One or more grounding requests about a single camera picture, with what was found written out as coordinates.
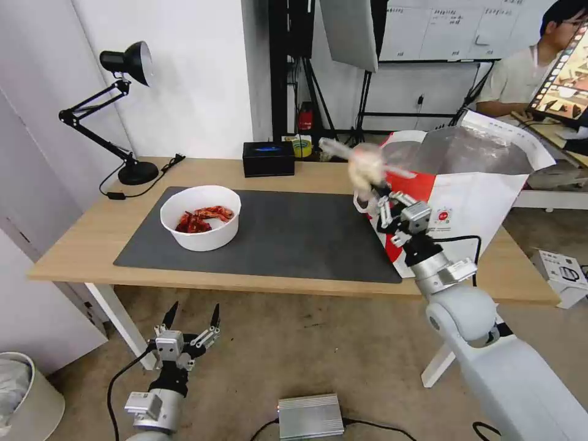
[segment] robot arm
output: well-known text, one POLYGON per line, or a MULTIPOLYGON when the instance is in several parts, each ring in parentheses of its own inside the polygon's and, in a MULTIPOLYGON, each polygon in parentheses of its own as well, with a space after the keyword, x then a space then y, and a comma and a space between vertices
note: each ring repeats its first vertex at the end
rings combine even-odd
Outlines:
POLYGON ((155 327, 155 348, 159 355, 159 377, 147 392, 131 392, 124 409, 134 416, 133 426, 141 430, 128 441, 170 441, 179 428, 181 406, 188 394, 188 373, 221 333, 220 306, 214 308, 210 326, 200 334, 171 330, 178 309, 176 302, 155 327))
POLYGON ((405 262, 429 302, 428 322, 451 348, 462 374, 502 438, 588 439, 588 414, 530 345, 519 340, 492 298, 463 283, 476 265, 451 262, 427 234, 431 209, 387 185, 374 186, 378 231, 406 253, 405 262))

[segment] concrete floor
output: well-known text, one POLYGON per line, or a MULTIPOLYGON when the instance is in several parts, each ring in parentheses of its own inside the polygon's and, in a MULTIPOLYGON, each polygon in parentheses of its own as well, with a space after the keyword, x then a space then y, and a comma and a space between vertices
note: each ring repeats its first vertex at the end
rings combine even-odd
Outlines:
MULTIPOLYGON (((505 225, 528 255, 543 247, 588 263, 587 221, 588 212, 514 209, 505 225)), ((473 440, 471 423, 485 420, 457 365, 434 388, 422 387, 420 374, 440 346, 424 319, 423 302, 137 287, 116 291, 145 336, 176 300, 181 311, 175 328, 190 332, 204 329, 214 304, 221 305, 221 337, 191 373, 178 440, 248 440, 275 418, 279 398, 329 392, 339 394, 344 415, 403 427, 418 440, 473 440)), ((588 301, 568 311, 501 305, 500 313, 588 408, 588 301)), ((113 439, 107 385, 130 360, 114 333, 107 344, 51 377, 67 404, 50 441, 113 439)), ((130 416, 122 412, 127 395, 146 390, 153 378, 134 367, 115 385, 121 439, 134 433, 130 416)), ((344 438, 406 439, 362 426, 348 429, 344 438)), ((277 426, 258 439, 278 439, 277 426)))

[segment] wooden table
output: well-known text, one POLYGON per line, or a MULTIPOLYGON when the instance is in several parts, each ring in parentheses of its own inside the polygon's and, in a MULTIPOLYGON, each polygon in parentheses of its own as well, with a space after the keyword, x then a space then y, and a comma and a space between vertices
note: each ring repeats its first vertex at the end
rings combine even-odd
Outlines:
MULTIPOLYGON (((556 119, 546 118, 541 123, 533 123, 532 119, 518 113, 512 116, 521 123, 531 123, 526 129, 538 138, 547 141, 549 145, 557 148, 562 155, 575 167, 588 167, 588 156, 563 150, 566 140, 557 135, 565 130, 564 125, 556 119)), ((562 209, 588 209, 588 192, 586 191, 561 191, 561 190, 523 190, 515 207, 546 208, 552 211, 554 208, 562 209)))
MULTIPOLYGON (((168 162, 168 158, 146 160, 159 167, 168 162)), ((204 184, 242 190, 353 193, 347 179, 346 164, 298 162, 295 176, 246 179, 240 160, 186 159, 141 197, 124 201, 104 198, 97 202, 35 264, 29 277, 35 280, 85 283, 136 355, 145 350, 145 339, 124 310, 111 285, 421 299, 412 280, 401 284, 385 284, 237 274, 223 274, 219 277, 213 273, 113 265, 115 258, 167 187, 204 184)), ((138 193, 141 187, 132 191, 138 193)), ((559 303, 557 295, 502 228, 480 260, 478 283, 497 303, 559 303)), ((152 369, 154 362, 154 358, 145 358, 143 365, 152 369)))

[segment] man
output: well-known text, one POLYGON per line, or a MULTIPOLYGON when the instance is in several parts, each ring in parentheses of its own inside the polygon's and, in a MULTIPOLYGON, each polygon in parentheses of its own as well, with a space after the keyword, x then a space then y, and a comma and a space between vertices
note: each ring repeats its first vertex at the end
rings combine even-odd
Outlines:
POLYGON ((543 16, 538 43, 496 63, 478 97, 476 111, 492 118, 513 111, 524 113, 587 15, 585 0, 557 0, 543 16))

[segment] black desk lamp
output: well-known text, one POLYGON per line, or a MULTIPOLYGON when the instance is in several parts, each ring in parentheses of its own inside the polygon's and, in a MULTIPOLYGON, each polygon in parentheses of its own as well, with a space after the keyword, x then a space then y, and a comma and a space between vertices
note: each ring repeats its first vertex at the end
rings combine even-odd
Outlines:
POLYGON ((118 179, 122 184, 139 185, 148 183, 157 178, 159 174, 159 170, 155 164, 136 160, 132 152, 106 141, 80 123, 85 117, 127 96, 130 81, 124 78, 124 74, 129 74, 132 78, 139 81, 139 83, 149 86, 148 80, 153 77, 153 72, 151 70, 151 54, 149 53, 147 43, 144 41, 133 43, 125 52, 103 51, 100 54, 100 64, 104 69, 112 72, 117 80, 96 95, 73 107, 60 111, 59 119, 124 161, 124 167, 118 172, 118 179), (101 104, 87 105, 113 89, 118 89, 120 93, 101 104))

